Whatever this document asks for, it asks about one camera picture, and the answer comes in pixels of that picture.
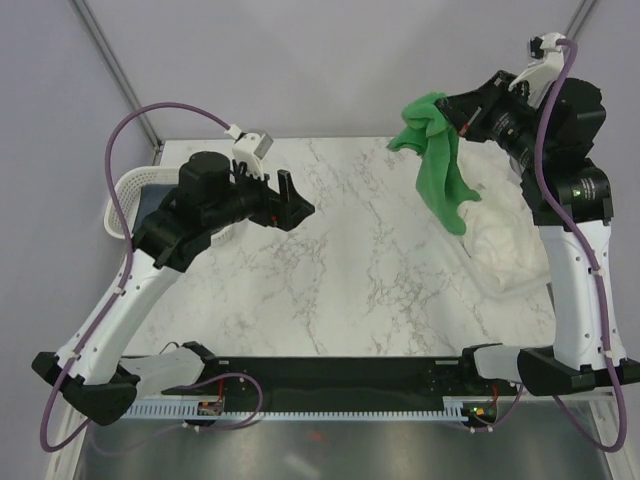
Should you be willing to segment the green towel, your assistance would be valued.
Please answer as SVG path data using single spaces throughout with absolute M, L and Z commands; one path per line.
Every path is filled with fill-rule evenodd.
M 467 201 L 480 201 L 481 196 L 464 181 L 457 163 L 459 136 L 436 106 L 445 97 L 443 92 L 430 92 L 409 103 L 401 113 L 405 127 L 387 149 L 411 150 L 421 159 L 416 191 L 449 234 L 462 236 L 466 224 L 458 208 Z

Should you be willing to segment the dark blue towel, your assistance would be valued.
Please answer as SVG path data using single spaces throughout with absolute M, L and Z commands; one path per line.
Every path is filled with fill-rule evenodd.
M 176 184 L 149 184 L 140 190 L 139 204 L 132 233 L 135 234 L 142 225 L 144 218 L 157 210 L 164 198 L 176 187 Z

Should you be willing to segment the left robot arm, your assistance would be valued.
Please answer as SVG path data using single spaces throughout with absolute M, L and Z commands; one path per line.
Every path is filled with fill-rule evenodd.
M 143 219 L 95 319 L 57 352 L 37 354 L 33 370 L 101 426 L 120 419 L 136 400 L 169 389 L 213 391 L 219 371 L 208 363 L 212 353 L 196 342 L 155 356 L 123 353 L 156 302 L 210 248 L 215 233 L 243 220 L 289 232 L 314 214 L 289 171 L 278 171 L 277 180 L 272 190 L 243 162 L 218 152 L 193 154 L 180 167 L 177 186 Z

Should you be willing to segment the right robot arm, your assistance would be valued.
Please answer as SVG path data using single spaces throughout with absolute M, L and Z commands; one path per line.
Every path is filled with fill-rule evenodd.
M 436 101 L 459 136 L 495 142 L 520 168 L 520 187 L 549 262 L 556 318 L 552 345 L 484 344 L 464 349 L 458 385 L 480 394 L 493 380 L 520 383 L 536 396 L 560 396 L 639 380 L 608 294 L 613 201 L 609 179 L 588 154 L 606 119 L 591 83 L 568 78 L 556 97 L 528 104 L 514 75 L 497 72 L 481 87 Z

